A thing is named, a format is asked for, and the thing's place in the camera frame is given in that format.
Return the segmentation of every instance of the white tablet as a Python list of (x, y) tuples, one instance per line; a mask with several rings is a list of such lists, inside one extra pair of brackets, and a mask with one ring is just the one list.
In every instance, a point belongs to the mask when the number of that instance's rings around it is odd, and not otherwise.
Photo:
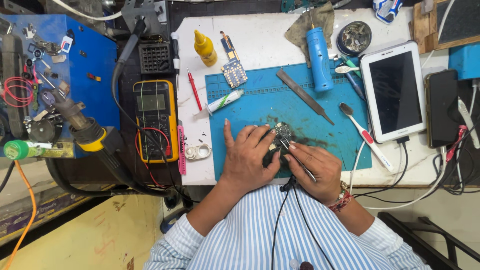
[(360, 70), (377, 142), (427, 128), (420, 56), (415, 41), (363, 56)]

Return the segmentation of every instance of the green bottle cap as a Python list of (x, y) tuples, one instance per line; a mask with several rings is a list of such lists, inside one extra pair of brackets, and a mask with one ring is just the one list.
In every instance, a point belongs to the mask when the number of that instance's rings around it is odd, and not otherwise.
[(28, 144), (22, 140), (13, 140), (3, 146), (3, 153), (11, 160), (22, 160), (28, 155)]

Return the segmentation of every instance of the blue silicone repair mat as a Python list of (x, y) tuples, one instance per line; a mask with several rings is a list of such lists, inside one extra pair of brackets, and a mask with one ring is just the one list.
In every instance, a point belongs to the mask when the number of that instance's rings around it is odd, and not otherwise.
[[(273, 127), (278, 122), (285, 122), (292, 132), (294, 141), (323, 147), (342, 161), (343, 171), (352, 170), (362, 138), (352, 121), (340, 110), (339, 104), (341, 102), (348, 104), (354, 110), (355, 120), (365, 129), (367, 129), (367, 105), (355, 93), (348, 79), (342, 74), (335, 73), (335, 67), (341, 62), (342, 60), (335, 63), (330, 60), (334, 89), (323, 93), (313, 91), (312, 69), (307, 68), (306, 63), (283, 66), (284, 71), (325, 109), (325, 113), (335, 126), (323, 116), (316, 114), (277, 77), (276, 73), (281, 67), (246, 71), (247, 82), (234, 89), (227, 84), (223, 74), (206, 75), (208, 103), (236, 89), (245, 91), (240, 99), (210, 116), (215, 179), (218, 181), (220, 178), (225, 162), (226, 148), (223, 138), (225, 118), (231, 122), (234, 138), (246, 125), (268, 123)], [(353, 73), (352, 77), (363, 87), (360, 78)], [(372, 167), (370, 149), (368, 147), (365, 149), (361, 153), (357, 169)], [(264, 164), (269, 163), (272, 154), (268, 153), (264, 158)], [(283, 156), (280, 162), (282, 167), (275, 178), (290, 177), (291, 172)]]

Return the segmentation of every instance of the yellow glue bottle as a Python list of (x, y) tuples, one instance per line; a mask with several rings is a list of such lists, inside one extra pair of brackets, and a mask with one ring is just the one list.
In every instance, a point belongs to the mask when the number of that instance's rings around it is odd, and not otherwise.
[(213, 43), (204, 34), (194, 31), (195, 33), (195, 51), (200, 55), (202, 61), (207, 67), (211, 67), (216, 63), (216, 51), (213, 49)]

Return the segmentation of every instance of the green and white tube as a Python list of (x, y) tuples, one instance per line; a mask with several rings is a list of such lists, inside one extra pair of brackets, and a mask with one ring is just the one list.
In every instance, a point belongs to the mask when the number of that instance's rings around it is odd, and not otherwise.
[(231, 92), (230, 94), (228, 94), (228, 95), (226, 95), (222, 98), (219, 98), (219, 99), (215, 100), (214, 102), (212, 102), (210, 104), (205, 104), (205, 106), (207, 107), (208, 113), (210, 115), (213, 115), (212, 113), (214, 111), (216, 111), (219, 108), (222, 108), (222, 107), (226, 106), (227, 104), (230, 104), (233, 101), (239, 99), (240, 96), (243, 95), (243, 93), (244, 93), (243, 89), (242, 90), (235, 90), (235, 91)]

